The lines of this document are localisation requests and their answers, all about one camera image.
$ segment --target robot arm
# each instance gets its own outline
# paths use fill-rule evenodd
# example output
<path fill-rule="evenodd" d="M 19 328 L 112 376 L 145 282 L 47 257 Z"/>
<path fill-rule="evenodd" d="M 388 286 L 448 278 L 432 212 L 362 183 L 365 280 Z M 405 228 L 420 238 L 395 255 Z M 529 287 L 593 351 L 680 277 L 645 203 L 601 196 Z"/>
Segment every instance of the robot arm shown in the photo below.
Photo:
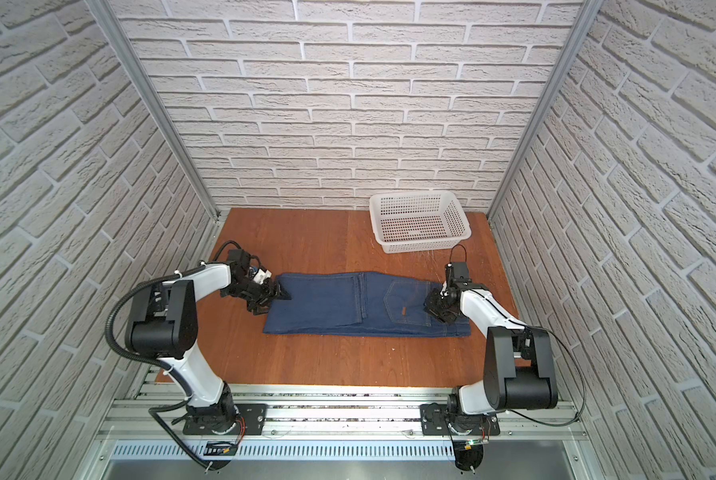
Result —
<path fill-rule="evenodd" d="M 555 408 L 557 387 L 549 334 L 519 321 L 485 286 L 472 283 L 465 262 L 446 266 L 446 283 L 440 292 L 428 295 L 425 309 L 447 323 L 465 315 L 486 337 L 483 379 L 458 391 L 464 414 Z M 516 366 L 516 358 L 530 360 L 531 366 Z"/>

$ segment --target wooden tabletop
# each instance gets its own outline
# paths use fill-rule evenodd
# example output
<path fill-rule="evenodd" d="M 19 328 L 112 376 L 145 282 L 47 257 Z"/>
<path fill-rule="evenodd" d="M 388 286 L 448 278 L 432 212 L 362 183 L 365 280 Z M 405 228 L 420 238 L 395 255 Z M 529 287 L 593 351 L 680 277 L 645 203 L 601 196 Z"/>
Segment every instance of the wooden tabletop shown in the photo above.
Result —
<path fill-rule="evenodd" d="M 517 314 L 486 217 L 468 214 L 473 281 Z M 237 241 L 273 275 L 374 271 L 442 282 L 448 250 L 385 254 L 368 211 L 232 209 L 217 240 Z M 463 260 L 461 249 L 455 260 Z M 230 383 L 353 386 L 457 386 L 483 375 L 485 338 L 412 339 L 265 335 L 265 316 L 246 302 L 212 293 L 198 302 L 198 344 L 214 371 Z"/>

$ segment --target denim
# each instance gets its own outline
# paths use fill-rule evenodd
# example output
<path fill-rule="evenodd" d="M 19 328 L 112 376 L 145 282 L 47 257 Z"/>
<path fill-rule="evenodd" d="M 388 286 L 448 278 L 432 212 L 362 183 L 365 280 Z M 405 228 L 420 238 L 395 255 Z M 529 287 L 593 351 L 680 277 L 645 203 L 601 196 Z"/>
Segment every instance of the denim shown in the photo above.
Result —
<path fill-rule="evenodd" d="M 264 332 L 341 336 L 439 338 L 469 336 L 470 321 L 460 316 L 447 325 L 424 311 L 425 297 L 441 284 L 402 276 L 357 274 L 280 274 L 291 300 L 274 300 Z"/>

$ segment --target white brick wallpaper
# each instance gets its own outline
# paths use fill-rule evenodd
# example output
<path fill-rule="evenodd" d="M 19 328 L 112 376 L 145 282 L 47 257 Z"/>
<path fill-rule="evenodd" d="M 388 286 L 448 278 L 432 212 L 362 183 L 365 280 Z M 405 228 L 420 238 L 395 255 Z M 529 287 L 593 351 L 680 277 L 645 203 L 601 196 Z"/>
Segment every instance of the white brick wallpaper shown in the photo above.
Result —
<path fill-rule="evenodd" d="M 606 475 L 716 478 L 716 0 L 606 0 L 552 110 L 491 220 L 518 310 Z"/>
<path fill-rule="evenodd" d="M 574 0 L 113 0 L 217 205 L 485 210 Z"/>
<path fill-rule="evenodd" d="M 112 303 L 208 227 L 84 2 L 0 0 L 0 479 L 72 477 L 137 369 Z"/>

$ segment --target black wire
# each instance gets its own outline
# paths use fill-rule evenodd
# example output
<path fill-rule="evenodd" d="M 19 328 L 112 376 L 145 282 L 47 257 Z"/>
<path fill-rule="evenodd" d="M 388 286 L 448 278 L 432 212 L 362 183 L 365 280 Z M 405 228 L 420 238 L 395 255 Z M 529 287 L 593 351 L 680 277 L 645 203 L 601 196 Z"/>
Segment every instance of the black wire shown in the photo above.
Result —
<path fill-rule="evenodd" d="M 152 280 L 147 280 L 142 283 L 139 283 L 136 285 L 130 292 L 126 293 L 122 296 L 122 298 L 113 305 L 112 311 L 110 312 L 110 315 L 108 315 L 107 321 L 104 323 L 104 339 L 107 342 L 107 344 L 110 346 L 110 349 L 118 354 L 119 356 L 122 356 L 124 359 L 127 360 L 133 360 L 135 362 L 140 363 L 147 363 L 148 365 L 157 366 L 160 367 L 163 370 L 170 370 L 169 375 L 171 376 L 174 381 L 176 381 L 179 386 L 182 387 L 184 390 L 184 395 L 187 397 L 184 400 L 182 400 L 179 403 L 175 403 L 173 405 L 169 406 L 160 406 L 160 407 L 152 407 L 148 409 L 148 413 L 151 417 L 155 420 L 155 422 L 158 423 L 158 425 L 161 426 L 161 428 L 171 437 L 172 440 L 189 456 L 194 462 L 196 462 L 198 465 L 200 465 L 205 470 L 219 470 L 219 468 L 213 468 L 212 462 L 205 462 L 201 457 L 199 457 L 195 452 L 193 452 L 192 448 L 187 446 L 186 443 L 182 440 L 182 438 L 179 438 L 177 434 L 174 432 L 174 430 L 171 429 L 171 427 L 161 418 L 161 416 L 158 415 L 158 413 L 163 412 L 171 412 L 173 410 L 177 410 L 179 408 L 182 408 L 187 405 L 188 399 L 193 395 L 193 389 L 190 388 L 190 384 L 187 383 L 187 381 L 181 376 L 180 372 L 178 370 L 173 370 L 171 366 L 164 362 L 163 360 L 158 359 L 150 359 L 147 357 L 140 356 L 136 353 L 129 352 L 128 350 L 125 350 L 122 346 L 118 344 L 118 341 L 115 340 L 115 317 L 118 316 L 118 313 L 123 308 L 123 305 L 126 304 L 129 300 L 131 300 L 134 295 L 141 292 L 144 289 L 152 287 L 152 285 L 157 285 L 158 283 L 162 282 L 169 282 L 171 280 L 179 280 L 182 276 L 187 276 L 191 274 L 195 274 L 197 272 L 200 272 L 206 268 L 206 266 L 199 266 L 198 268 L 189 270 L 187 272 L 184 272 L 182 275 L 179 274 L 173 274 L 173 275 L 167 275 L 167 276 L 161 276 L 160 278 L 153 278 Z"/>
<path fill-rule="evenodd" d="M 216 262 L 219 259 L 219 255 L 222 254 L 222 250 L 224 250 L 224 247 L 228 246 L 230 244 L 235 245 L 236 248 L 240 248 L 240 245 L 238 245 L 238 242 L 233 242 L 232 240 L 228 240 L 227 242 L 223 243 L 222 246 L 219 247 L 219 250 L 217 250 L 217 254 L 214 255 L 214 258 L 211 261 Z"/>
<path fill-rule="evenodd" d="M 573 417 L 571 420 L 569 420 L 568 422 L 563 422 L 563 423 L 547 423 L 547 422 L 542 422 L 541 420 L 537 420 L 537 419 L 535 419 L 535 418 L 529 417 L 529 416 L 527 416 L 527 415 L 524 415 L 524 414 L 522 414 L 522 413 L 520 413 L 520 412 L 516 412 L 515 410 L 510 410 L 510 412 L 513 412 L 515 415 L 521 416 L 521 417 L 523 417 L 523 418 L 525 418 L 525 419 L 527 419 L 527 420 L 531 420 L 532 422 L 536 422 L 536 423 L 539 423 L 539 424 L 541 424 L 541 425 L 548 426 L 548 427 L 564 427 L 564 426 L 569 426 L 569 425 L 571 425 L 571 424 L 574 423 L 574 422 L 578 422 L 579 419 L 582 417 L 582 412 L 584 412 L 584 407 L 585 407 L 586 402 L 587 402 L 587 389 L 586 389 L 586 384 L 584 383 L 584 377 L 582 376 L 582 369 L 579 367 L 579 363 L 576 361 L 576 358 L 574 358 L 574 355 L 571 354 L 571 350 L 566 346 L 565 343 L 563 343 L 563 341 L 562 341 L 560 338 L 558 338 L 557 335 L 555 335 L 555 332 L 553 332 L 552 330 L 546 329 L 546 328 L 541 327 L 541 326 L 532 326 L 532 325 L 526 325 L 525 323 L 516 322 L 515 320 L 512 320 L 510 317 L 508 317 L 508 316 L 506 316 L 504 313 L 502 313 L 501 310 L 499 310 L 499 309 L 497 308 L 497 306 L 496 306 L 493 302 L 491 302 L 490 300 L 488 300 L 485 296 L 483 296 L 482 294 L 480 294 L 477 290 L 470 290 L 470 292 L 478 293 L 478 295 L 480 295 L 484 300 L 486 300 L 487 302 L 489 302 L 489 303 L 491 304 L 491 306 L 494 307 L 494 310 L 496 310 L 497 312 L 499 312 L 499 314 L 502 315 L 502 316 L 505 318 L 506 321 L 511 322 L 511 323 L 514 323 L 515 325 L 520 325 L 520 326 L 522 326 L 522 327 L 524 327 L 524 328 L 527 328 L 527 329 L 541 330 L 541 331 L 547 332 L 547 333 L 549 333 L 550 335 L 554 336 L 554 337 L 555 337 L 555 340 L 558 342 L 558 344 L 559 344 L 561 347 L 563 347 L 563 350 L 566 351 L 566 354 L 567 354 L 568 357 L 571 359 L 571 361 L 574 363 L 574 368 L 576 369 L 576 374 L 579 376 L 579 381 L 582 382 L 582 405 L 581 405 L 581 407 L 579 407 L 579 410 L 576 411 L 576 415 L 574 415 L 574 417 Z"/>
<path fill-rule="evenodd" d="M 460 246 L 461 249 L 465 251 L 465 262 L 467 261 L 467 249 L 462 244 L 456 244 L 451 247 L 451 252 L 449 253 L 449 264 L 451 263 L 451 258 L 454 256 L 454 248 L 456 248 L 457 246 Z"/>

